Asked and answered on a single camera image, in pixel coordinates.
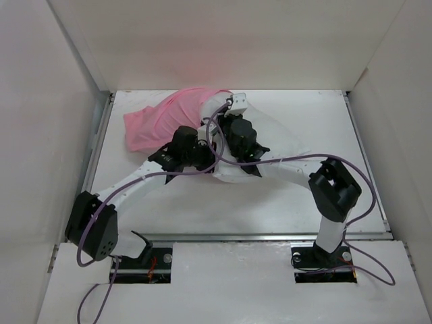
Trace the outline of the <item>white pillow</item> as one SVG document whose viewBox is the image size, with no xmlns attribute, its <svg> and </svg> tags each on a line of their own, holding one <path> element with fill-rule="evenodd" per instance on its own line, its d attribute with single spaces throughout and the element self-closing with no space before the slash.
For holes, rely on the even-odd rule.
<svg viewBox="0 0 432 324">
<path fill-rule="evenodd" d="M 201 119 L 210 117 L 218 108 L 226 103 L 226 99 L 229 96 L 228 92 L 219 92 L 200 104 Z M 265 153 L 264 160 L 298 156 L 310 151 L 301 139 L 287 127 L 258 110 L 250 103 L 248 103 L 248 108 L 243 116 L 252 123 L 252 127 L 256 130 L 257 142 L 270 148 L 270 151 Z M 226 144 L 222 156 L 227 160 L 235 161 L 230 155 L 230 149 L 228 149 Z M 255 182 L 259 178 L 255 175 L 247 174 L 238 166 L 230 165 L 223 161 L 218 162 L 212 176 L 222 182 L 232 184 Z"/>
</svg>

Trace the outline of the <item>pink pillowcase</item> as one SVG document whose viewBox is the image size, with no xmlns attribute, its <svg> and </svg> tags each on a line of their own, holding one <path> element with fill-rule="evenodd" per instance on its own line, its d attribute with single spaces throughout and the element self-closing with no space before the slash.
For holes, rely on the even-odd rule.
<svg viewBox="0 0 432 324">
<path fill-rule="evenodd" d="M 180 126 L 195 130 L 201 126 L 205 105 L 216 108 L 225 103 L 232 92 L 207 87 L 178 90 L 159 104 L 124 115 L 126 147 L 130 152 L 151 153 L 171 141 Z"/>
</svg>

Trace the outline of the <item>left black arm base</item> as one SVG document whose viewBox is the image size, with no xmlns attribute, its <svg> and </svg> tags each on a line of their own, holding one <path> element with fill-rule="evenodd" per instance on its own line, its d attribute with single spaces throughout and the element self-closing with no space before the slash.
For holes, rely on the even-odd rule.
<svg viewBox="0 0 432 324">
<path fill-rule="evenodd" d="M 171 273 L 172 243 L 154 242 L 138 232 L 131 231 L 119 237 L 114 252 L 119 253 L 119 274 L 167 275 Z"/>
</svg>

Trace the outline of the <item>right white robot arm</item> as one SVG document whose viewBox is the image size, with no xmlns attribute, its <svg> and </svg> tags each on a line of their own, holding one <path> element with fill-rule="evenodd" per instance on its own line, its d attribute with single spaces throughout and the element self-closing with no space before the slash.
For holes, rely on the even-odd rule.
<svg viewBox="0 0 432 324">
<path fill-rule="evenodd" d="M 341 161 L 328 158 L 322 162 L 299 159 L 260 164 L 270 157 L 271 147 L 257 142 L 257 131 L 242 115 L 219 115 L 227 145 L 226 152 L 240 163 L 243 174 L 273 178 L 298 184 L 309 189 L 321 214 L 319 232 L 311 258 L 322 267 L 329 267 L 338 256 L 338 248 L 346 227 L 346 219 L 356 205 L 362 190 Z"/>
</svg>

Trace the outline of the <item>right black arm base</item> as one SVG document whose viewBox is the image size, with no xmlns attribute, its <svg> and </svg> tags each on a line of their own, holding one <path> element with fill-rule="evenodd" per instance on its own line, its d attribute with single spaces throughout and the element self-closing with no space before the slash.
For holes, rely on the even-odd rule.
<svg viewBox="0 0 432 324">
<path fill-rule="evenodd" d="M 339 246 L 328 253 L 318 246 L 291 247 L 291 264 L 299 270 L 333 269 L 352 264 L 352 255 L 347 246 Z"/>
</svg>

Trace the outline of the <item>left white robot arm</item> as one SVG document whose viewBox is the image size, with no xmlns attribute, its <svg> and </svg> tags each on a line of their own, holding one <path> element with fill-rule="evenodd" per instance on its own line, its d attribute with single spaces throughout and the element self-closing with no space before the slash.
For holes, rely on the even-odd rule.
<svg viewBox="0 0 432 324">
<path fill-rule="evenodd" d="M 177 176 L 208 173 L 215 166 L 207 127 L 179 127 L 171 140 L 133 173 L 96 193 L 81 192 L 75 199 L 65 230 L 77 248 L 77 262 L 86 267 L 110 256 L 127 257 L 138 268 L 151 261 L 149 241 L 136 230 L 119 230 L 119 219 L 148 193 Z"/>
</svg>

